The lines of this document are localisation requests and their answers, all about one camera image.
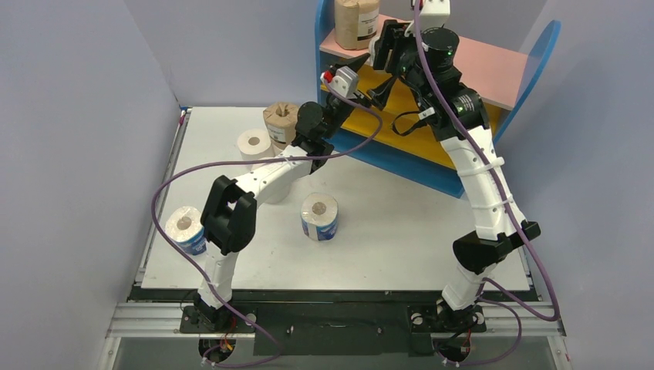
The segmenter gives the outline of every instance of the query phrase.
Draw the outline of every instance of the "yellow shelf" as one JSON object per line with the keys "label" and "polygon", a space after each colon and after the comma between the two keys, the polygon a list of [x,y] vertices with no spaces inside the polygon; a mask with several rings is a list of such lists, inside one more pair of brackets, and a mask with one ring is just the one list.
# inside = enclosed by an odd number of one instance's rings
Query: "yellow shelf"
{"label": "yellow shelf", "polygon": [[[358,72],[359,74],[359,90],[366,92],[368,89],[379,86],[382,82],[386,81],[390,75],[387,73],[377,72],[370,66],[363,66]],[[493,106],[489,103],[484,103],[486,111],[488,111],[488,121],[490,128],[495,133],[497,131],[497,124],[502,114],[502,108]],[[376,137],[376,141],[384,143],[393,148],[403,150],[411,153],[414,156],[422,157],[442,166],[454,168],[454,164],[450,157],[445,153],[445,150],[438,144],[433,137],[431,128],[422,127],[412,132],[408,136],[400,136],[394,133],[390,124],[393,119],[400,113],[416,110],[416,103],[411,95],[411,90],[398,82],[393,87],[390,94],[386,108],[379,113],[384,121],[384,126]],[[409,129],[417,121],[417,115],[404,116],[397,120],[396,126],[398,131],[402,132]],[[343,124],[343,128],[357,133],[361,136],[370,136],[377,128],[378,122],[375,117],[370,116],[362,110],[355,109],[352,115]]]}

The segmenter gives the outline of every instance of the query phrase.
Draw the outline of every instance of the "white paper roll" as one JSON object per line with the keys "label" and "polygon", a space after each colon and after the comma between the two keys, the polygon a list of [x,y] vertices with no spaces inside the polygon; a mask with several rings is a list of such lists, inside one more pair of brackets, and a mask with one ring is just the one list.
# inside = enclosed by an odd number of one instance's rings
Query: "white paper roll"
{"label": "white paper roll", "polygon": [[194,256],[207,250],[201,212],[195,207],[179,207],[166,221],[166,234],[187,254]]}
{"label": "white paper roll", "polygon": [[328,241],[339,227],[339,204],[331,195],[313,193],[302,203],[302,229],[314,241]]}
{"label": "white paper roll", "polygon": [[[252,170],[256,170],[259,167],[265,166],[266,164],[270,163],[258,163],[252,166]],[[288,197],[288,194],[291,193],[291,185],[289,184],[287,187],[281,188],[278,192],[272,194],[268,199],[264,202],[267,204],[277,204],[281,202],[282,200],[286,199]]]}
{"label": "white paper roll", "polygon": [[274,156],[268,131],[265,129],[249,129],[242,133],[236,142],[243,160],[260,160],[266,156]]}

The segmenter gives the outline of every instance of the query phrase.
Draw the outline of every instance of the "pink shelf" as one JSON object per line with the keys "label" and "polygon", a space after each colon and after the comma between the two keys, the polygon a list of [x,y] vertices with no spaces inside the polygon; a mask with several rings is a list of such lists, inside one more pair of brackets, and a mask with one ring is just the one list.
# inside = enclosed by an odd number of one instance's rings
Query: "pink shelf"
{"label": "pink shelf", "polygon": [[[379,16],[380,32],[387,19],[393,18]],[[352,58],[367,52],[367,50],[343,49],[336,43],[334,30],[320,44],[320,51],[343,58]],[[459,49],[454,58],[454,65],[464,74],[463,83],[477,90],[484,102],[508,110],[513,109],[517,101],[526,64],[525,54],[464,37],[460,37]]]}

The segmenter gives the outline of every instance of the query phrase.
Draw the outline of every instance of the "red button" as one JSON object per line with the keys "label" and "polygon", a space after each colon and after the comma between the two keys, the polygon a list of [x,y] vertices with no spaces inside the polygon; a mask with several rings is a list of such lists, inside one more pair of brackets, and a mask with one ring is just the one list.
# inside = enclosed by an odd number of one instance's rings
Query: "red button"
{"label": "red button", "polygon": [[332,83],[332,80],[334,79],[334,76],[332,76],[330,71],[325,72],[323,77],[325,77],[325,81],[327,81],[327,83]]}

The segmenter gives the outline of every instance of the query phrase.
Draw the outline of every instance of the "black mounting plate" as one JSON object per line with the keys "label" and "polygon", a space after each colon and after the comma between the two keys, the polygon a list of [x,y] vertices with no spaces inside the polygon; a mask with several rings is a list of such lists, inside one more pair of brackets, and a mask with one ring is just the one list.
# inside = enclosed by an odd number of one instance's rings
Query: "black mounting plate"
{"label": "black mounting plate", "polygon": [[[253,314],[255,317],[257,315],[256,308],[247,308],[244,306],[235,307],[243,315]],[[250,325],[245,324],[245,321],[240,318],[232,315],[236,318],[236,326],[230,330],[231,333],[253,333],[255,329]],[[182,334],[207,334],[215,332],[210,330],[202,323],[200,319],[200,312],[194,306],[184,307],[184,313],[182,314],[182,319],[180,321],[180,333]]]}

